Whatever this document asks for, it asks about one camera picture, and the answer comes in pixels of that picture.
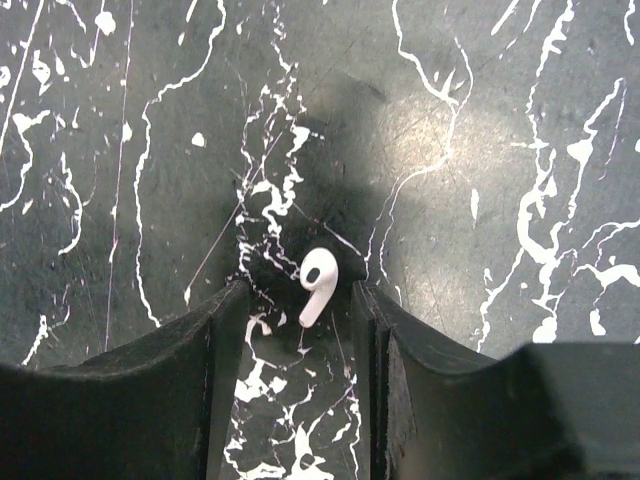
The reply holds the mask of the white earbud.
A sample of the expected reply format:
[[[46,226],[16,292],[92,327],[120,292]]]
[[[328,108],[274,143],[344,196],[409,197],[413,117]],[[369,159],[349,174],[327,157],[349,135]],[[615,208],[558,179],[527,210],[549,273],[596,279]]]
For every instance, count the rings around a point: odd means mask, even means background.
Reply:
[[[310,296],[299,315],[303,328],[312,327],[318,320],[336,290],[338,278],[337,260],[328,249],[314,248],[304,257],[300,284]]]

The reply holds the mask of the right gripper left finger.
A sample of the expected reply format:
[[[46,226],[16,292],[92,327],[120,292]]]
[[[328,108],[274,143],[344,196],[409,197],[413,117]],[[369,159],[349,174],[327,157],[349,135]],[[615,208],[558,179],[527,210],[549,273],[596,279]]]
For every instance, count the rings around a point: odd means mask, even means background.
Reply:
[[[248,321],[235,281],[77,366],[1,369],[5,479],[215,479]]]

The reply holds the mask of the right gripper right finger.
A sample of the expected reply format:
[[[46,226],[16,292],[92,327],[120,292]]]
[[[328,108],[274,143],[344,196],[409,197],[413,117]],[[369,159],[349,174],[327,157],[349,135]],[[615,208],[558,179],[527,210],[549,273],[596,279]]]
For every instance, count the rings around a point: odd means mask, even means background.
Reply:
[[[527,344],[494,360],[352,287],[373,479],[635,479],[639,349]]]

